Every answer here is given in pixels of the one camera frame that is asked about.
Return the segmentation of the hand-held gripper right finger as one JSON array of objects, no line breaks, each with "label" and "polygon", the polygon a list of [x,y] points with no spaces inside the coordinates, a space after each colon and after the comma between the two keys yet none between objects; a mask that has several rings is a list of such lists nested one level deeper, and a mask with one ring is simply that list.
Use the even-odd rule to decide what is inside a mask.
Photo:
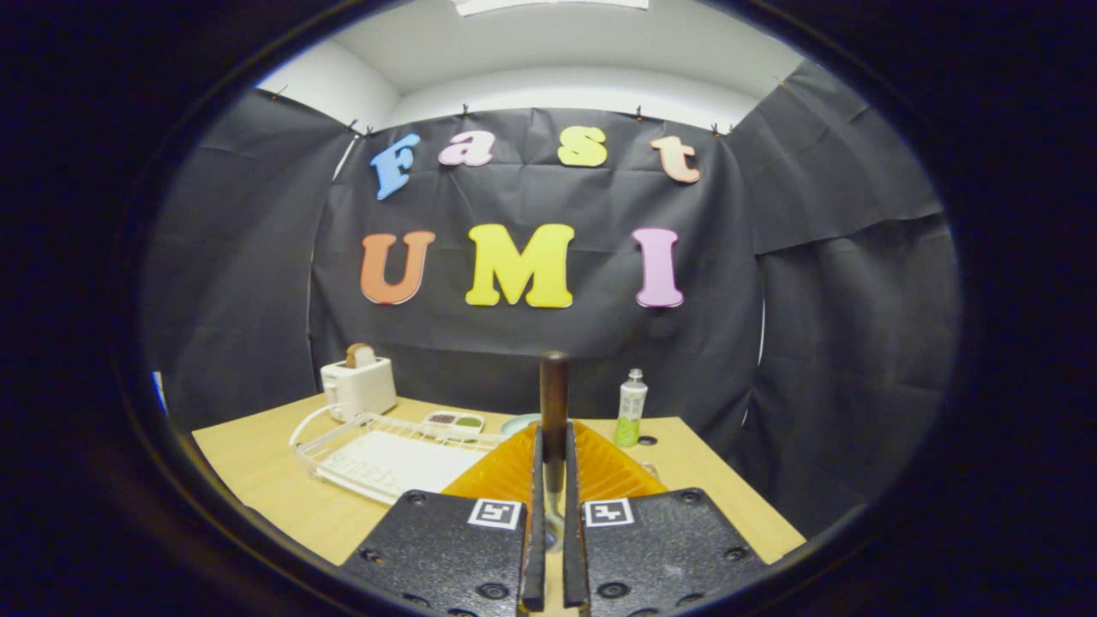
[{"label": "hand-held gripper right finger", "polygon": [[665,489],[579,422],[566,429],[564,605],[675,612],[744,586],[764,559],[701,487]]}]

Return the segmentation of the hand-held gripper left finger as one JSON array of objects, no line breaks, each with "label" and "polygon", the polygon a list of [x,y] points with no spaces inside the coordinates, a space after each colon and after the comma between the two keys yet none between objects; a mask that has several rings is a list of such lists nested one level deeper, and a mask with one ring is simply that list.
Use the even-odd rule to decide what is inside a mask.
[{"label": "hand-held gripper left finger", "polygon": [[543,431],[531,424],[454,487],[404,492],[341,570],[442,614],[536,614],[545,554]]}]

